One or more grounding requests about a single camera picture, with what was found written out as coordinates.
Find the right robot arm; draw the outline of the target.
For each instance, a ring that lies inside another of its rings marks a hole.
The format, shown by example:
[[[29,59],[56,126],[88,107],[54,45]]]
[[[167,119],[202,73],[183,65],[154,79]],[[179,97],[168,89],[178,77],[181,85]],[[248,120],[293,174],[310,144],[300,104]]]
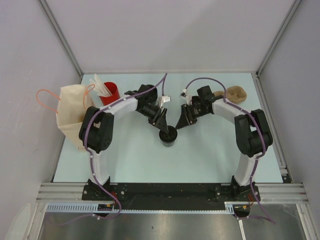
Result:
[[[175,128],[179,130],[194,125],[199,117],[208,114],[220,116],[235,127],[240,159],[231,178],[231,196],[237,201],[242,201],[249,193],[255,196],[254,176],[259,160],[273,144],[264,111],[256,109],[249,112],[221,95],[215,96],[207,85],[197,90],[197,95],[191,97],[190,103],[181,105],[181,114]]]

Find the black cup lid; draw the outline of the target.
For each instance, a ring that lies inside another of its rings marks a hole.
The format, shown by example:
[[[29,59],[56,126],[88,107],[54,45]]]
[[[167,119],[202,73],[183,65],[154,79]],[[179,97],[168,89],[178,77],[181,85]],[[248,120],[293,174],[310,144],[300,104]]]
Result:
[[[167,128],[168,132],[164,132],[162,130],[159,131],[159,138],[165,143],[172,143],[177,139],[178,132],[176,128],[171,125],[169,125]]]

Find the translucent dark single cup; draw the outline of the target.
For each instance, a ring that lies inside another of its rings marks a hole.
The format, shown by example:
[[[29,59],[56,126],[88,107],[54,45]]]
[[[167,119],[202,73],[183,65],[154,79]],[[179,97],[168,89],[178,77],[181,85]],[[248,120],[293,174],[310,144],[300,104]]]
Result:
[[[175,144],[175,139],[174,140],[161,140],[161,143],[165,146],[165,147],[172,147]]]

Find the translucent bag with orange handles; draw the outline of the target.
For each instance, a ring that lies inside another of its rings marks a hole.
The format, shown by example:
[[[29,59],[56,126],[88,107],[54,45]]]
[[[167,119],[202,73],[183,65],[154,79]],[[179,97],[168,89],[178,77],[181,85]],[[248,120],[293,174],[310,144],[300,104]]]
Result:
[[[40,89],[40,92],[47,92],[58,99],[56,109],[43,104],[39,97],[37,102],[43,107],[55,112],[56,124],[65,138],[80,152],[85,151],[84,144],[79,138],[80,129],[89,107],[94,107],[94,101],[90,92],[95,88],[94,84],[85,86],[84,84],[67,85],[60,88],[60,94],[56,95],[47,89]]]

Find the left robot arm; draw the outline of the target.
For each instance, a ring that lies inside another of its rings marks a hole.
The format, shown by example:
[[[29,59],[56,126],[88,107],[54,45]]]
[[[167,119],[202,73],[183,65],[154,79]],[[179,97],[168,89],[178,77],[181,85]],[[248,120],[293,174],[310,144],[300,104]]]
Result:
[[[167,109],[156,105],[157,87],[142,84],[138,90],[127,91],[123,98],[105,106],[90,106],[85,113],[79,131],[90,160],[90,181],[95,184],[93,194],[100,200],[110,196],[111,188],[105,184],[110,180],[107,162],[101,158],[113,140],[114,123],[131,112],[138,112],[148,118],[148,123],[168,134]]]

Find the black ribbed cup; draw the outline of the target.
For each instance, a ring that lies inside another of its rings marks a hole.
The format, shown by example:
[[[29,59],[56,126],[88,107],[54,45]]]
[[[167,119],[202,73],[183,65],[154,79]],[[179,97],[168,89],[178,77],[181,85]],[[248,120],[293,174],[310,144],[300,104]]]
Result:
[[[147,103],[157,106],[158,105],[158,90],[157,88],[154,88],[153,90],[147,92],[144,95],[144,99]]]

